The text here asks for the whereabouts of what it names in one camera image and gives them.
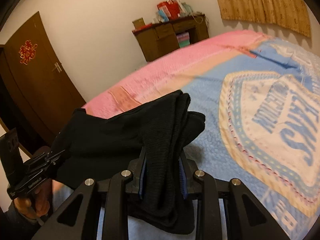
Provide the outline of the person left hand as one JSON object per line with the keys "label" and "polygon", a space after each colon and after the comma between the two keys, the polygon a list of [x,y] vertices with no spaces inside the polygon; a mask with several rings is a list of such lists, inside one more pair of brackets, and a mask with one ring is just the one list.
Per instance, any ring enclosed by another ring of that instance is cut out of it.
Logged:
{"label": "person left hand", "polygon": [[52,180],[48,179],[39,185],[31,197],[18,197],[14,199],[17,211],[29,219],[38,219],[48,214],[52,196]]}

